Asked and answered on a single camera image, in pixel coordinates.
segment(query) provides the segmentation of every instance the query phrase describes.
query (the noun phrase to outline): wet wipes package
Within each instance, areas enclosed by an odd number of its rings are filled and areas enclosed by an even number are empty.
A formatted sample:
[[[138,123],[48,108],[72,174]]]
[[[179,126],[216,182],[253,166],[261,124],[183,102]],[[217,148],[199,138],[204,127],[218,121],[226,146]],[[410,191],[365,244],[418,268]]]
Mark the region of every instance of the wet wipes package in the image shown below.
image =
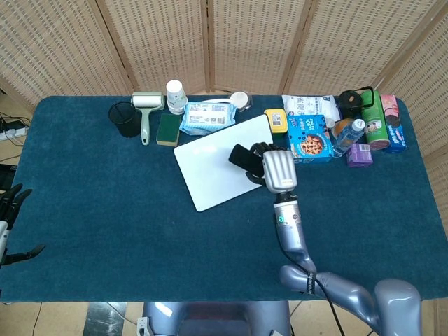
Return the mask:
[[[189,135],[207,135],[235,124],[236,111],[233,104],[190,102],[179,129]]]

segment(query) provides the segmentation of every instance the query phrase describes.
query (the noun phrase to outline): yellow container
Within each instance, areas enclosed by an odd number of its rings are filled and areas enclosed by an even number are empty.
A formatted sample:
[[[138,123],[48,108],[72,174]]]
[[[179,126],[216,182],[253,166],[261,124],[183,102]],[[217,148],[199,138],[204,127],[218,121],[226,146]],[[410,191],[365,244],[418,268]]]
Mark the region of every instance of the yellow container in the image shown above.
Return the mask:
[[[288,121],[286,119],[285,110],[283,110],[282,108],[269,108],[265,110],[265,115],[269,119],[271,133],[287,133]]]

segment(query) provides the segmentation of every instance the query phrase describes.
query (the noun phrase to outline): rattan room divider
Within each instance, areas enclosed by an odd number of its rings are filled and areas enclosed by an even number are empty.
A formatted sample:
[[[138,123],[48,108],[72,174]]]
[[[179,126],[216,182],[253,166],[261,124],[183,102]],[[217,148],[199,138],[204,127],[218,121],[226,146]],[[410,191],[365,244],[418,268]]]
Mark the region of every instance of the rattan room divider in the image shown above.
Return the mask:
[[[372,84],[431,9],[416,0],[6,0],[0,87],[48,95],[164,90],[337,94]]]
[[[84,1],[2,1],[0,88],[28,109],[50,95],[129,94],[98,15]]]

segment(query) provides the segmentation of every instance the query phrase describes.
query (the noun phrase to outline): sponge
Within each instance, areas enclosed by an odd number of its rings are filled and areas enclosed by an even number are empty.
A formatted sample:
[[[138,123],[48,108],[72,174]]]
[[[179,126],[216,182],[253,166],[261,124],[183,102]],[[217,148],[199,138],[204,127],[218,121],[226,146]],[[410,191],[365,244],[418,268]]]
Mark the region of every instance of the sponge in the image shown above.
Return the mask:
[[[175,114],[162,114],[159,130],[157,131],[157,144],[163,146],[177,146],[179,140],[179,126],[181,116]]]

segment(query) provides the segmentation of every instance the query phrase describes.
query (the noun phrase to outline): cookie box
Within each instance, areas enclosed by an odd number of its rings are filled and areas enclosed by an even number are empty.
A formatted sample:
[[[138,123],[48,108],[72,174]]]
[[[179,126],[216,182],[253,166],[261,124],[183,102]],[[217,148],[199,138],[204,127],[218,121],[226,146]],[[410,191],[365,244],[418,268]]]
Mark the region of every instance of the cookie box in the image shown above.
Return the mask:
[[[322,114],[288,115],[287,142],[295,163],[327,162],[333,157]]]
[[[399,153],[407,148],[403,127],[398,111],[397,99],[393,94],[382,94],[384,118],[386,119],[387,135],[391,144],[384,149],[388,153]]]

